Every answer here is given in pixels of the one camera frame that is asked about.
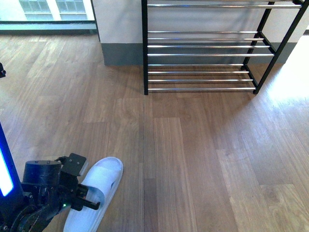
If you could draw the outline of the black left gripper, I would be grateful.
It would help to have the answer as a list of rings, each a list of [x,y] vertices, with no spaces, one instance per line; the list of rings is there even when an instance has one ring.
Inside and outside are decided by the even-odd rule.
[[[64,210],[84,207],[98,210],[100,202],[86,199],[88,187],[78,183],[77,176],[62,172],[64,160],[31,160],[26,162],[22,189],[36,210]]]

